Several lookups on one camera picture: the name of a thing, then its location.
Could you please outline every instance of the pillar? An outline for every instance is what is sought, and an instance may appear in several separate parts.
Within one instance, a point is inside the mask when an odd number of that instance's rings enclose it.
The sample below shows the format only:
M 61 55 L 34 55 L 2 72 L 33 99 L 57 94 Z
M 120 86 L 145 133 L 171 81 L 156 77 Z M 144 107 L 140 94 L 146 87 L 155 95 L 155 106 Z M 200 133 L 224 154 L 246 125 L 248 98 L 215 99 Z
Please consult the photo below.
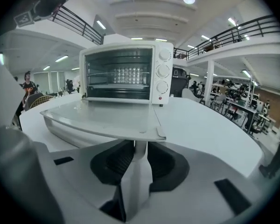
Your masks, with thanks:
M 205 84 L 205 90 L 204 90 L 204 100 L 205 105 L 209 104 L 210 100 L 210 93 L 211 93 L 211 87 L 213 84 L 213 76 L 214 76 L 214 67 L 215 62 L 213 60 L 208 61 L 208 68 L 207 68 L 207 79 Z

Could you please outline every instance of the white ceiling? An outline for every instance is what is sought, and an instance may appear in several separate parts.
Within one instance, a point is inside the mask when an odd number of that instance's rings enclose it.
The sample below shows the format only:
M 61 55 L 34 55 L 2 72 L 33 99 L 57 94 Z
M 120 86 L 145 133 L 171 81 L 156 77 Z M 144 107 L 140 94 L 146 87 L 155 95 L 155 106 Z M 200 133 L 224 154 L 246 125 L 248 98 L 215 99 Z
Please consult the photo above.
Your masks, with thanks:
M 189 49 L 189 42 L 201 43 L 202 34 L 213 36 L 228 29 L 229 17 L 241 22 L 235 6 L 243 0 L 196 0 L 193 5 L 183 0 L 91 1 L 99 7 L 98 15 L 118 34 L 167 39 L 177 47 Z
M 250 55 L 218 59 L 215 61 L 214 73 L 219 76 L 247 77 L 242 70 L 249 70 L 243 59 L 252 66 L 257 75 L 256 82 L 262 87 L 280 91 L 280 55 Z M 190 73 L 201 77 L 207 76 L 207 63 L 190 66 Z
M 11 74 L 26 71 L 41 72 L 70 70 L 79 66 L 79 52 L 83 48 L 53 36 L 21 29 L 0 36 L 0 52 L 3 52 L 5 65 Z M 55 62 L 68 55 L 69 58 Z

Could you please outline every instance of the toaster oven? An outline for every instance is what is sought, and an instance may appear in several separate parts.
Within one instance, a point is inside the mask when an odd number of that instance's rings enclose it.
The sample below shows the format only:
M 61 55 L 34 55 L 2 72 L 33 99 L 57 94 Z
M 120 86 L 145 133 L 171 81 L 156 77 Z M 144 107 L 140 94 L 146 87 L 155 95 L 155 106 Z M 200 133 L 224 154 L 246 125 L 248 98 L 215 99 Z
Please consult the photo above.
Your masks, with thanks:
M 131 41 L 80 52 L 81 90 L 88 100 L 166 104 L 173 44 Z

